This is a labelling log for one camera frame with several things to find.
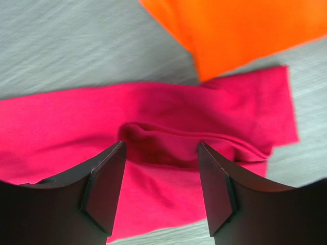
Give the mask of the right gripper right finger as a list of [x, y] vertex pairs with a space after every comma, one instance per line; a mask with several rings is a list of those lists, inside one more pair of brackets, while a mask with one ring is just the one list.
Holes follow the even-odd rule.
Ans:
[[215, 244], [326, 244], [326, 179], [295, 188], [198, 148], [210, 236]]

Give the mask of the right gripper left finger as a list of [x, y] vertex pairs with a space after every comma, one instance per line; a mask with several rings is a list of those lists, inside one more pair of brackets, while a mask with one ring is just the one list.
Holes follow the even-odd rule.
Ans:
[[126, 163], [119, 141], [36, 184], [1, 181], [1, 244], [105, 244]]

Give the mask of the crimson red t shirt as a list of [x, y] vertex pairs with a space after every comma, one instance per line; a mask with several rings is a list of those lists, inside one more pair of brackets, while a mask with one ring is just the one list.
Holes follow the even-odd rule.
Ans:
[[298, 142], [287, 66], [198, 86], [126, 83], [1, 101], [1, 179], [35, 183], [117, 141], [127, 163], [109, 242], [206, 218], [197, 147], [264, 176]]

